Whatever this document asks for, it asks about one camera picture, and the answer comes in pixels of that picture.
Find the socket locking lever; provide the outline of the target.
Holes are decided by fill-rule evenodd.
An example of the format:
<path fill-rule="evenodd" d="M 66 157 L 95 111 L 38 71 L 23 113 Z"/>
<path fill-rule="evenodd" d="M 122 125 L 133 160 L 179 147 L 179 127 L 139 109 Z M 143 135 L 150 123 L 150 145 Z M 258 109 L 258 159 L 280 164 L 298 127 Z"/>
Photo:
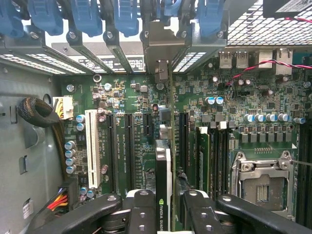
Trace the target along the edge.
<path fill-rule="evenodd" d="M 301 164 L 301 165 L 306 165 L 306 166 L 312 166 L 312 163 L 309 162 L 303 162 L 303 161 L 298 161 L 298 160 L 290 160 L 291 163 L 297 163 L 297 164 Z"/>

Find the metal CPU socket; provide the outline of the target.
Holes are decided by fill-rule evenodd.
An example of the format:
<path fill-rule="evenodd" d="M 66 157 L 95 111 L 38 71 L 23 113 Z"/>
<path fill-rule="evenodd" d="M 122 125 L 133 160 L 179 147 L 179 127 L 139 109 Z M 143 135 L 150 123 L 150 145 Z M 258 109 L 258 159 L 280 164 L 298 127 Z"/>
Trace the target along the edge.
<path fill-rule="evenodd" d="M 276 158 L 247 158 L 234 153 L 230 167 L 229 193 L 282 217 L 294 217 L 294 165 L 289 150 Z"/>

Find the black grey PC case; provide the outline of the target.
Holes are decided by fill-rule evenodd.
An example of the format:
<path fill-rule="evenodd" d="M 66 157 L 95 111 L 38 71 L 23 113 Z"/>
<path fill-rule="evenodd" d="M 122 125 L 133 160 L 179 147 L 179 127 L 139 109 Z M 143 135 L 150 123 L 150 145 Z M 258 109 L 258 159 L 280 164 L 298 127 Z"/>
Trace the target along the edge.
<path fill-rule="evenodd" d="M 73 19 L 70 0 L 57 0 L 63 18 L 63 34 L 51 36 L 37 28 L 27 9 L 28 0 L 12 0 L 19 11 L 24 36 L 0 34 L 0 64 L 51 76 L 59 87 L 61 79 L 94 75 L 151 75 L 147 70 L 144 31 L 151 21 L 160 21 L 184 41 L 172 59 L 172 73 L 190 74 L 210 59 L 229 59 L 236 54 L 254 55 L 256 62 L 284 55 L 312 54 L 312 0 L 224 0 L 220 31 L 201 37 L 196 17 L 198 0 L 182 0 L 177 17 L 164 15 L 165 0 L 137 0 L 138 34 L 125 37 L 115 28 L 113 0 L 97 0 L 103 33 L 89 37 L 70 32 Z M 50 128 L 58 150 L 62 183 L 35 214 L 52 210 L 60 217 L 76 208 L 56 211 L 65 204 L 69 177 L 64 158 L 64 122 L 56 106 L 37 97 L 25 97 L 16 113 L 37 128 Z M 30 223 L 23 233 L 30 234 Z"/>

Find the grey power supply unit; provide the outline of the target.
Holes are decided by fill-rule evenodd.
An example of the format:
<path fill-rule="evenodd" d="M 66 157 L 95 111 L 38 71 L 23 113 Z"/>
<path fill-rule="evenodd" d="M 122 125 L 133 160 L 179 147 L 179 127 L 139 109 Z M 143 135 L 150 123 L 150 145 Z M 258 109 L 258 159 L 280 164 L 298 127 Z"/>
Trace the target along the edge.
<path fill-rule="evenodd" d="M 51 103 L 59 94 L 51 76 L 0 64 L 0 234 L 25 232 L 62 183 L 52 130 L 16 113 L 25 97 Z"/>

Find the white PCI expansion slot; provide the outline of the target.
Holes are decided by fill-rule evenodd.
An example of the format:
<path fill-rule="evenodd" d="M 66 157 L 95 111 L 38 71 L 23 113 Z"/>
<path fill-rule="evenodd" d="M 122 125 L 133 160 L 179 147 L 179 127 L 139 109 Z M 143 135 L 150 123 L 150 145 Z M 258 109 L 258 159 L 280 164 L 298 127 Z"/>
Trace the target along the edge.
<path fill-rule="evenodd" d="M 86 147 L 89 188 L 100 186 L 100 159 L 97 110 L 85 110 Z"/>

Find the white power connector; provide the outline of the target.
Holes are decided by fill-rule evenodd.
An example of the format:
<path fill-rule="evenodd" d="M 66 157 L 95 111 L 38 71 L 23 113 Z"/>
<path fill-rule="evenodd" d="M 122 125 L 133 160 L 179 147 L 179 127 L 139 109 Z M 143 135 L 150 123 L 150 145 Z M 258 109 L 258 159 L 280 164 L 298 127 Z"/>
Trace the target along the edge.
<path fill-rule="evenodd" d="M 72 97 L 53 97 L 53 106 L 56 106 L 55 112 L 58 114 L 59 119 L 73 118 L 74 106 Z"/>

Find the RAM slot black clips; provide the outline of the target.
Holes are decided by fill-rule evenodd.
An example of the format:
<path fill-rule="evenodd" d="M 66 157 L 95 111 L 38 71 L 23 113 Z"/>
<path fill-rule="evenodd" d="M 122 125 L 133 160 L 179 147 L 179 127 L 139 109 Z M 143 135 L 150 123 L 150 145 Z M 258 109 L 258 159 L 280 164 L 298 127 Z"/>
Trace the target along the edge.
<path fill-rule="evenodd" d="M 231 150 L 230 150 L 231 130 L 226 131 L 226 188 L 227 194 L 231 193 Z"/>
<path fill-rule="evenodd" d="M 298 150 L 298 160 L 305 161 L 306 154 L 306 127 L 307 124 L 300 125 L 300 135 L 299 135 L 299 150 Z M 303 164 L 298 164 L 298 194 L 297 194 L 297 210 L 296 210 L 296 220 L 299 224 L 304 225 L 304 208 L 305 208 L 305 189 L 304 189 L 304 172 L 306 166 Z"/>
<path fill-rule="evenodd" d="M 216 142 L 215 142 L 216 128 L 211 129 L 211 197 L 215 199 L 216 196 Z"/>

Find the blue card retention latch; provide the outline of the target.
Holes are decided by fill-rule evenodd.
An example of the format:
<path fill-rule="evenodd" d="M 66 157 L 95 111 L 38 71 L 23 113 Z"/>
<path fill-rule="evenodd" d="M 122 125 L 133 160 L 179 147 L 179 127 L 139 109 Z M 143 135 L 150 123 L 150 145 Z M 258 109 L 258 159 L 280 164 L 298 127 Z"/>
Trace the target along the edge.
<path fill-rule="evenodd" d="M 0 34 L 11 38 L 24 36 L 20 13 L 15 9 L 12 0 L 0 0 Z"/>
<path fill-rule="evenodd" d="M 63 34 L 63 18 L 57 0 L 28 0 L 27 9 L 37 28 L 51 36 Z"/>
<path fill-rule="evenodd" d="M 224 0 L 198 0 L 196 19 L 201 37 L 207 38 L 220 31 Z"/>
<path fill-rule="evenodd" d="M 165 0 L 164 15 L 169 17 L 177 17 L 182 0 Z"/>
<path fill-rule="evenodd" d="M 70 0 L 73 19 L 69 20 L 70 32 L 81 31 L 89 37 L 103 33 L 97 0 Z"/>
<path fill-rule="evenodd" d="M 115 28 L 125 37 L 138 34 L 137 0 L 113 0 Z"/>

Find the green motherboard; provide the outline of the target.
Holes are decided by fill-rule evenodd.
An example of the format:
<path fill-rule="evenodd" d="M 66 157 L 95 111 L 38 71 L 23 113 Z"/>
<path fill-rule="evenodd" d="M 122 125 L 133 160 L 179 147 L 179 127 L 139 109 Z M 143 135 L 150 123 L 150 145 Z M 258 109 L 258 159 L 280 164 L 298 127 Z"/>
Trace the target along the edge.
<path fill-rule="evenodd" d="M 189 115 L 189 155 L 185 174 L 193 190 L 204 191 L 211 200 L 211 129 L 225 121 L 231 130 L 230 150 L 247 152 L 247 158 L 276 158 L 289 150 L 298 160 L 300 125 L 312 124 L 312 54 L 296 53 L 289 58 L 277 55 L 256 62 L 254 55 L 236 54 L 229 59 L 210 59 L 190 74 L 173 77 L 175 110 L 175 230 L 184 231 L 179 222 L 177 171 L 179 163 L 179 113 Z M 164 104 L 163 86 L 157 87 L 151 75 L 94 75 L 61 79 L 62 97 L 72 97 L 74 115 L 64 122 L 64 158 L 69 177 L 65 204 L 56 211 L 84 205 L 103 194 L 116 193 L 123 199 L 127 188 L 124 115 L 134 117 L 135 179 L 133 190 L 150 190 L 156 199 L 156 138 L 159 117 L 156 111 Z M 85 110 L 97 110 L 100 186 L 89 188 Z M 153 118 L 153 134 L 143 134 L 143 114 Z M 117 192 L 112 192 L 107 140 L 107 114 L 114 115 L 115 176 Z M 298 164 L 294 165 L 294 222 L 298 194 Z M 306 191 L 306 169 L 304 172 Z M 312 230 L 312 215 L 304 227 Z"/>

